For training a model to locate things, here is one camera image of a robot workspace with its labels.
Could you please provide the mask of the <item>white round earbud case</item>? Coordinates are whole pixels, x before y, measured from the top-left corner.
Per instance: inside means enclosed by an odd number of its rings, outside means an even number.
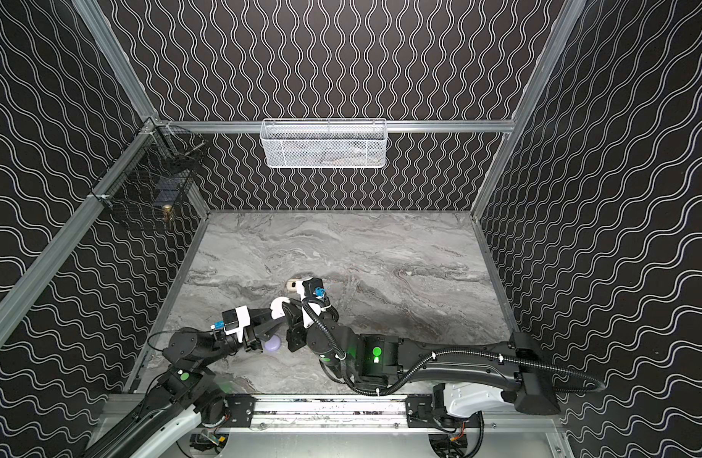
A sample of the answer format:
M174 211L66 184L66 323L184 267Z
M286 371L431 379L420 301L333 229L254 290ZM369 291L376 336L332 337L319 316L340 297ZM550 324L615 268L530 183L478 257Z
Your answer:
M282 319L285 317L284 306L290 304L288 297L277 297L272 300L270 305L271 317L273 320Z

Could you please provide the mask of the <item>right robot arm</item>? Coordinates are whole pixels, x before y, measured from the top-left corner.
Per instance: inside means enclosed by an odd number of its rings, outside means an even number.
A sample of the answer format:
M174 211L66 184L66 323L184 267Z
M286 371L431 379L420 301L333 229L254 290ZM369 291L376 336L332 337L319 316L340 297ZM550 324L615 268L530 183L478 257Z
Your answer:
M444 407L451 416L467 417L471 408L453 394L455 385L480 385L494 391L498 403L529 415L560 413L558 395L601 392L603 381L579 370L555 366L539 343L514 332L490 345L438 345L382 334L358 334L336 320L319 299L276 299L289 324L303 327L305 343L329 378L358 395L391 396L409 384L433 381L444 387Z

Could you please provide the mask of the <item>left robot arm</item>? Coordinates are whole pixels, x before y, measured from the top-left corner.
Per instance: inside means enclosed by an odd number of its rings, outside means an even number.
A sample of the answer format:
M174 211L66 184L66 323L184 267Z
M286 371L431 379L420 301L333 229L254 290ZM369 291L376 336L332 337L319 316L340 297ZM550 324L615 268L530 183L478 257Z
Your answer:
M168 368L132 411L82 453L84 457L158 457L192 429L222 425L231 415L211 365L239 351L261 351L280 326L303 325L302 314L245 306L222 313L207 330L183 327L161 350Z

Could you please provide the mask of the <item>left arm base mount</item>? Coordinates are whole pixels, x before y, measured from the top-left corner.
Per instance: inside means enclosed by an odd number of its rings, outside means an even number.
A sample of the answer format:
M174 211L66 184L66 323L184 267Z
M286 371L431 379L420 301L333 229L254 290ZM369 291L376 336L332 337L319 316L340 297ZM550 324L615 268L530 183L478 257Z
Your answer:
M215 429L227 427L251 427L255 415L257 398L249 394L226 394L220 422Z

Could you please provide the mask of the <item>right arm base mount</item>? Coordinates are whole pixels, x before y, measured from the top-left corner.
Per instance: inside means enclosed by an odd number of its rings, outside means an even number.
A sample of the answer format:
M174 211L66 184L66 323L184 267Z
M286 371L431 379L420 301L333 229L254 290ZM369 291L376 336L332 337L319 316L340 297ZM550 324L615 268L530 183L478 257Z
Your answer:
M434 429L452 433L464 427L476 429L481 426L481 417L474 413L467 418L453 417L444 406L436 406L432 395L409 395L404 400L404 413L410 429Z

